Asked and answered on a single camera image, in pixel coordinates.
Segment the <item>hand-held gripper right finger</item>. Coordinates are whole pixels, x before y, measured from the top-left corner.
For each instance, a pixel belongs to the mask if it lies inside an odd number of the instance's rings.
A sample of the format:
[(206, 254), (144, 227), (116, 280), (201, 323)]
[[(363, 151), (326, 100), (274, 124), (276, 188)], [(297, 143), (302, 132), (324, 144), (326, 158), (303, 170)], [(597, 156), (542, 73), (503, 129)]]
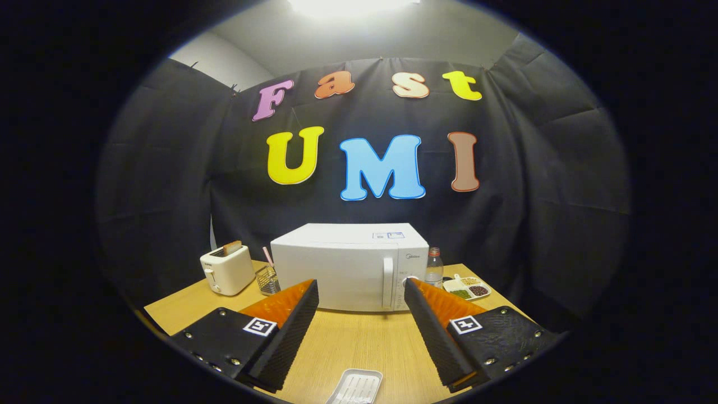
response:
[(404, 299), (451, 393), (516, 373), (561, 339), (510, 306), (484, 309), (416, 278)]

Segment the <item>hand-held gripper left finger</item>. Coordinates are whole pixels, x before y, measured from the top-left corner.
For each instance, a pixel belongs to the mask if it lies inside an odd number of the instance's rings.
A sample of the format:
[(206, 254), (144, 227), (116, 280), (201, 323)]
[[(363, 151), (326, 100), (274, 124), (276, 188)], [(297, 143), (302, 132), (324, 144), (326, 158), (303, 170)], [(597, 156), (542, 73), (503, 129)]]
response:
[(169, 340), (214, 373), (276, 393), (284, 387), (320, 302), (307, 279), (242, 310), (218, 307)]

